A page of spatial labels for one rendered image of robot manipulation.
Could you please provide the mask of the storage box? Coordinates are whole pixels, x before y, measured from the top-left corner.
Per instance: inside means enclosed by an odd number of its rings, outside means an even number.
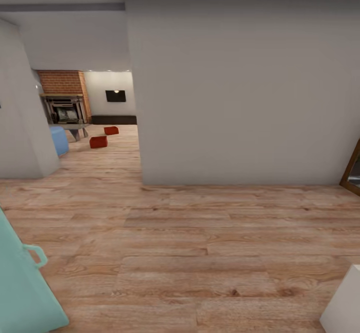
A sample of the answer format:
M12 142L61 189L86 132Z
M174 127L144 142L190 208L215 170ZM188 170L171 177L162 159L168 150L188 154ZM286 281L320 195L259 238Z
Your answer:
M109 135L115 135L119 133L119 128L116 126L111 126L111 127L105 127L104 128L104 132L109 136Z
M92 137L89 140L89 143L90 143L90 147L92 149L107 147L108 146L108 138L107 138L107 136Z

